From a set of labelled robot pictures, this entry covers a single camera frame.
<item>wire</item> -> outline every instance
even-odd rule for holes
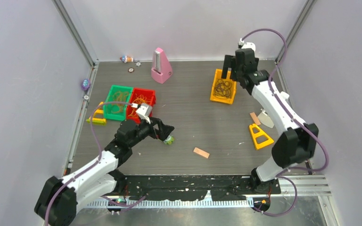
[[[143,196],[143,197],[141,197],[138,201],[134,202],[133,204],[127,205],[127,204],[115,202],[115,201],[109,199],[109,198],[106,197],[106,196],[101,196],[101,197],[104,198],[104,199],[106,199],[106,200],[108,200],[109,203],[114,204],[114,205],[116,205],[116,206],[127,207],[126,209],[121,210],[122,212],[130,210],[132,207],[138,205],[140,202],[142,202],[142,201],[146,198],[146,196]]]
[[[130,93],[129,92],[121,92],[121,91],[117,91],[113,94],[112,96],[112,100],[116,101],[116,102],[126,102],[127,101],[127,97]],[[116,105],[118,107],[118,111],[113,112],[113,106]],[[117,113],[121,113],[124,111],[124,105],[123,104],[113,104],[112,108],[111,108],[111,114],[117,114]]]
[[[139,95],[135,100],[132,101],[134,104],[138,104],[138,105],[141,105],[141,104],[149,104],[148,103],[148,100],[145,96],[143,95]],[[135,108],[132,108],[132,112],[131,114],[128,115],[128,117],[130,118],[135,118],[135,117],[138,117],[137,116],[137,112],[135,111]]]
[[[307,170],[307,171],[311,171],[311,172],[318,172],[318,171],[322,171],[324,169],[326,169],[328,167],[328,164],[329,164],[329,155],[328,155],[328,151],[327,149],[325,148],[324,144],[318,139],[318,137],[316,137],[308,128],[306,128],[303,124],[301,124],[298,120],[294,119],[292,113],[288,110],[288,108],[283,104],[283,102],[281,101],[281,98],[274,92],[274,87],[272,86],[272,77],[274,76],[275,72],[278,70],[278,68],[281,66],[281,64],[284,62],[285,60],[285,55],[287,54],[287,51],[288,51],[288,47],[287,47],[287,41],[285,40],[285,38],[282,36],[281,33],[279,33],[278,31],[274,30],[274,29],[271,29],[271,28],[262,28],[262,29],[257,29],[257,30],[254,30],[254,31],[251,31],[250,33],[248,33],[247,35],[245,35],[243,38],[242,38],[242,41],[245,40],[247,37],[249,37],[250,35],[256,33],[256,32],[263,32],[263,31],[266,31],[266,32],[272,32],[272,33],[275,33],[277,34],[281,39],[282,39],[282,42],[284,44],[284,53],[282,54],[282,57],[281,57],[281,60],[280,62],[275,66],[274,70],[270,73],[270,76],[269,76],[269,79],[268,79],[268,84],[269,84],[269,87],[270,87],[270,90],[271,92],[273,93],[274,97],[277,99],[278,103],[281,105],[282,109],[284,109],[284,111],[288,114],[288,116],[291,118],[291,120],[296,123],[300,128],[302,128],[306,133],[308,133],[318,144],[319,146],[321,147],[322,151],[324,152],[324,157],[325,157],[325,162],[324,162],[324,165],[318,169],[308,169],[308,168],[305,168],[305,167],[291,167],[291,169],[299,169],[299,170]],[[294,207],[295,203],[296,203],[296,199],[297,199],[297,189],[296,189],[296,185],[293,183],[292,180],[290,180],[289,178],[286,178],[286,177],[283,177],[281,176],[283,173],[285,173],[286,171],[288,171],[288,169],[284,169],[283,171],[281,171],[279,174],[277,174],[276,177],[278,178],[282,178],[282,179],[285,179],[287,181],[289,181],[292,186],[294,187],[294,190],[295,190],[295,198],[292,202],[292,205],[291,207],[283,212],[283,213],[280,213],[280,214],[272,214],[272,213],[264,213],[265,215],[267,216],[272,216],[272,217],[279,217],[279,216],[283,216],[287,213],[289,213],[292,208]]]
[[[95,108],[95,110],[92,112],[90,118],[93,118],[94,113],[100,109],[102,106],[104,105],[110,105],[110,104],[123,104],[123,105],[132,105],[130,103],[127,102],[120,102],[120,101],[110,101],[110,102],[106,102],[103,103],[101,105],[98,105],[98,107]],[[49,226],[49,213],[50,213],[50,209],[52,208],[53,202],[56,200],[56,198],[58,197],[58,195],[60,194],[60,192],[63,191],[64,188],[66,188],[71,182],[73,182],[74,180],[76,180],[77,178],[79,178],[80,176],[82,176],[84,173],[88,172],[89,170],[91,170],[92,168],[94,168],[102,159],[102,147],[100,146],[100,143],[98,141],[98,137],[95,134],[95,130],[93,128],[93,123],[90,123],[91,126],[91,132],[92,135],[95,139],[96,144],[98,145],[98,149],[99,149],[99,155],[98,155],[98,159],[96,160],[96,162],[94,162],[92,165],[90,165],[89,167],[87,167],[86,169],[84,169],[83,171],[81,171],[80,173],[78,173],[77,175],[75,175],[73,178],[71,178],[70,180],[68,180],[66,183],[64,183],[52,196],[52,198],[50,199],[48,206],[46,208],[46,212],[45,212],[45,226]]]
[[[213,96],[225,99],[231,99],[232,96],[232,83],[230,81],[224,81],[218,79],[214,85]]]
[[[288,214],[289,212],[292,211],[293,207],[294,207],[295,204],[296,204],[296,200],[297,200],[297,188],[296,188],[296,185],[295,185],[295,183],[293,183],[293,181],[292,181],[291,179],[286,178],[286,177],[284,177],[284,176],[279,176],[278,178],[285,179],[285,180],[289,181],[289,182],[292,184],[292,186],[294,187],[295,197],[294,197],[294,200],[293,200],[293,202],[292,202],[291,207],[290,207],[287,211],[285,211],[285,212],[283,212],[283,213],[277,213],[277,214],[261,211],[261,210],[260,210],[261,205],[259,206],[259,208],[253,207],[254,210],[256,210],[256,211],[258,211],[258,212],[261,212],[262,214],[264,214],[264,215],[266,215],[266,216],[270,216],[270,217],[280,217],[280,216],[284,216],[285,214]]]

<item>pink metronome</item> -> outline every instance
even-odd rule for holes
[[[161,84],[163,84],[173,74],[170,62],[161,48],[157,48],[153,53],[151,74],[152,78]]]

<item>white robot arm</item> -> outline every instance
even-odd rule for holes
[[[267,188],[268,184],[285,169],[313,157],[316,141],[296,121],[315,136],[318,136],[319,132],[314,123],[307,124],[292,110],[285,98],[282,98],[283,95],[276,89],[275,83],[269,81],[269,73],[266,70],[257,69],[258,63],[259,59],[255,57],[255,45],[240,41],[235,56],[225,56],[222,70],[222,78],[225,79],[228,69],[231,69],[230,78],[239,82],[263,106],[280,136],[272,147],[271,157],[263,165],[252,170],[249,179],[252,190]]]
[[[147,104],[132,104],[141,119],[137,124],[133,120],[121,122],[115,138],[100,155],[81,169],[62,178],[49,178],[35,205],[34,212],[45,218],[52,196],[58,194],[49,211],[49,224],[67,226],[77,213],[98,197],[111,192],[124,190],[126,177],[117,168],[132,155],[132,147],[147,137],[159,139],[167,144],[172,140],[173,126],[165,125],[158,118],[149,117],[152,107]]]

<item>green basket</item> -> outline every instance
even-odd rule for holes
[[[127,87],[127,86],[117,86],[113,85],[112,88],[110,88],[109,94],[106,97],[106,101],[122,101],[122,102],[129,102],[131,98],[133,87]],[[111,119],[111,120],[117,120],[117,121],[123,121],[125,120],[127,105],[104,105],[103,106],[103,117],[105,119]]]

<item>yellow triangle block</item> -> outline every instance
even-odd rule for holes
[[[106,125],[106,119],[95,118],[95,116],[96,116],[97,114],[103,115],[103,110],[102,110],[102,109],[98,109],[98,110],[96,110],[96,111],[94,112],[94,115],[93,115],[93,117],[92,117],[92,123],[93,123],[93,124],[97,124],[97,125],[102,125],[102,126]],[[89,122],[89,123],[91,122],[91,117],[89,117],[89,118],[87,119],[87,122]]]
[[[254,133],[253,129],[257,129],[259,132]],[[262,149],[262,148],[267,147],[268,145],[274,143],[274,140],[270,136],[268,136],[267,133],[265,133],[256,124],[249,125],[249,131],[250,131],[250,135],[252,135],[253,144],[255,145],[256,150]],[[267,140],[258,144],[256,139],[260,136],[265,136],[267,138]]]

